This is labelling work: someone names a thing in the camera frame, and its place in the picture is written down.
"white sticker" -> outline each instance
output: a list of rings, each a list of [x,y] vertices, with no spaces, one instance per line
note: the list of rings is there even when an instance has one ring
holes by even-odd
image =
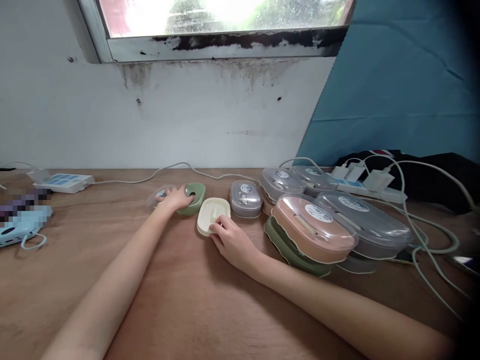
[[[331,223],[334,220],[332,216],[328,212],[323,210],[321,207],[308,204],[308,205],[305,205],[305,210],[315,219],[320,220],[324,223]]]
[[[277,175],[279,178],[288,178],[289,175],[285,171],[275,171],[275,175]]]
[[[315,168],[311,168],[311,167],[308,167],[305,171],[307,173],[311,174],[311,175],[322,175],[322,173],[320,171],[318,171]]]
[[[352,199],[350,197],[346,196],[340,196],[338,200],[345,205],[346,207],[349,207],[350,209],[360,211],[362,213],[368,213],[370,209],[363,205],[360,201],[357,201],[355,199]]]
[[[243,184],[242,186],[240,186],[240,190],[242,190],[244,193],[249,194],[254,190],[254,188],[251,187],[250,185]]]

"blue fabric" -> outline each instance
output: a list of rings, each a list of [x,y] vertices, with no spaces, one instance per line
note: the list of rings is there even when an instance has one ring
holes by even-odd
[[[298,156],[321,165],[371,149],[480,162],[476,74],[439,0],[358,0]]]

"wooden table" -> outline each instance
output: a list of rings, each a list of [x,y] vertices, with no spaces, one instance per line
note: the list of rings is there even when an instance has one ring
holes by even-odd
[[[261,174],[261,169],[205,171],[256,179]],[[65,172],[91,174],[97,181],[138,180],[152,174],[151,170]],[[9,189],[31,188],[24,173],[0,172],[0,184]],[[206,186],[207,198],[228,199],[233,180],[174,169],[140,184],[99,184],[77,194],[53,194],[54,213],[41,231],[48,236],[46,245],[31,251],[18,244],[0,249],[1,358],[37,359],[43,353],[82,296],[149,216],[146,200],[153,191],[165,184],[200,182]],[[413,201],[408,207],[446,226],[463,245],[476,240],[471,214],[454,216],[443,207]],[[282,261],[263,232],[264,214],[257,219],[232,218],[262,252]],[[196,231],[196,220],[196,215],[172,218],[106,359],[362,358],[321,323],[228,264],[210,239]],[[449,244],[439,230],[420,226],[432,247]],[[422,254],[420,261],[438,292],[461,312],[467,304],[461,295],[444,283],[426,256]],[[439,263],[453,282],[469,290],[468,276],[441,258]],[[370,275],[336,268],[326,280],[450,336],[458,330],[456,318],[413,266],[382,262]]]

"window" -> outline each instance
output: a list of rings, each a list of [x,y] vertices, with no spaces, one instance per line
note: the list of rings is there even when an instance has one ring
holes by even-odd
[[[78,0],[102,63],[336,56],[354,0]]]

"green soap box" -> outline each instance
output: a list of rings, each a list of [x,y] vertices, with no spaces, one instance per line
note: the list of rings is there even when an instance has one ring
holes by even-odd
[[[197,182],[191,182],[186,185],[185,196],[189,197],[191,194],[195,193],[195,199],[187,207],[177,210],[177,213],[180,215],[195,215],[200,211],[202,203],[205,199],[205,185]]]
[[[265,231],[270,241],[273,243],[273,245],[275,245],[278,252],[280,252],[288,264],[294,268],[300,269],[318,278],[323,278],[330,274],[335,266],[335,264],[323,264],[316,262],[301,254],[295,243],[290,240],[285,230],[271,215],[268,217],[268,220],[263,226],[263,231]]]

